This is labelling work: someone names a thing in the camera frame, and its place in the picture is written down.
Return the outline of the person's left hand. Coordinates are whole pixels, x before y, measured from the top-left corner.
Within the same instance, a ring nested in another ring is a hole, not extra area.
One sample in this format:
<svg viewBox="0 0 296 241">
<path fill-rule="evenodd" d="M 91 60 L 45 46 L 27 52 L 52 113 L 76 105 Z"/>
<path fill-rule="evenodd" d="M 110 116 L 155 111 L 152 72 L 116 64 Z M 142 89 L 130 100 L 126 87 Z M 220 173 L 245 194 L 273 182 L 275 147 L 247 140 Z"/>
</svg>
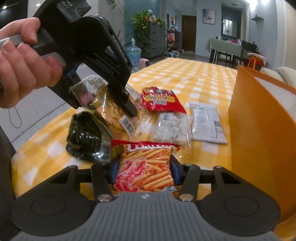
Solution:
<svg viewBox="0 0 296 241">
<path fill-rule="evenodd" d="M 55 86 L 62 67 L 52 56 L 43 59 L 30 45 L 37 43 L 38 18 L 13 21 L 1 29 L 1 39 L 21 34 L 22 44 L 5 41 L 1 48 L 1 108 L 12 108 L 33 90 Z"/>
</svg>

